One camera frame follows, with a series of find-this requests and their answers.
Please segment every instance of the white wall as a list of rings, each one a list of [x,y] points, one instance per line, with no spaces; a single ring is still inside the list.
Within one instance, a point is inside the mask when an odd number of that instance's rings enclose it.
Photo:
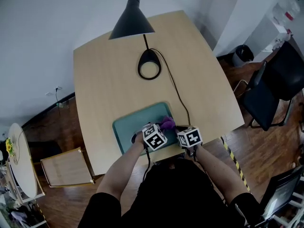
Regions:
[[[267,13],[274,0],[237,0],[232,14],[214,47],[218,57],[243,44]]]
[[[213,50],[231,16],[237,0],[212,0],[201,32]]]
[[[0,138],[74,91],[73,49],[113,29],[127,0],[0,0]],[[212,0],[141,0],[148,17],[185,10],[199,29]]]
[[[281,6],[285,6],[288,0],[275,0],[272,4],[272,7],[268,11],[268,14],[271,13],[273,6],[276,3],[279,3]],[[300,14],[294,19],[292,23],[289,24],[289,29],[294,35],[294,40],[296,41],[297,45],[299,46],[301,52],[304,54],[304,0],[300,0],[299,2],[301,12]]]

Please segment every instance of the black chair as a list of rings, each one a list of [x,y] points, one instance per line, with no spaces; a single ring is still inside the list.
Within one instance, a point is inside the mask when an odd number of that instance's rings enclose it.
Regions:
[[[253,117],[249,125],[264,131],[272,126],[283,126],[291,112],[293,97],[304,88],[304,61],[285,42],[269,63],[264,61],[260,70],[253,73],[249,83],[241,80],[237,87],[242,82],[247,87],[240,103]],[[290,101],[289,106],[283,121],[272,124],[280,99]]]

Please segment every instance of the sunflower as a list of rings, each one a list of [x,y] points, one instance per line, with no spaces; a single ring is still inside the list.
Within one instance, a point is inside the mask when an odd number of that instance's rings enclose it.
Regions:
[[[11,153],[12,150],[13,150],[13,144],[11,143],[10,138],[8,138],[8,139],[5,141],[5,145],[6,145],[6,151],[7,151],[8,153]]]

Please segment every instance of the wooden table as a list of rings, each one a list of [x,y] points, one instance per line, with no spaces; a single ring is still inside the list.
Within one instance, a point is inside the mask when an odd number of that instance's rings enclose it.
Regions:
[[[204,143],[244,124],[221,66],[187,15],[177,11],[148,20],[156,31],[147,35],[149,47],[164,54],[191,124],[199,127]],[[147,81],[138,76],[137,64],[145,50],[143,37],[108,40],[109,36],[110,32],[74,50],[78,116],[95,175],[106,173],[121,156],[112,129],[119,117],[166,102],[176,124],[187,124],[187,114],[162,60],[158,78]],[[151,153],[151,161],[181,152],[172,145]],[[145,163],[144,155],[138,164]]]

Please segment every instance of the black shirt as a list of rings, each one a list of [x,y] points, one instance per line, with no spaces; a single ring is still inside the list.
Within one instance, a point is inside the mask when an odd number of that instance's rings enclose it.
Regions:
[[[79,223],[82,227],[156,226],[182,223],[201,227],[243,227],[259,218],[259,203],[250,193],[237,196],[227,207],[208,176],[192,161],[178,159],[175,169],[153,166],[137,197],[121,217],[120,202],[110,194],[93,195]]]

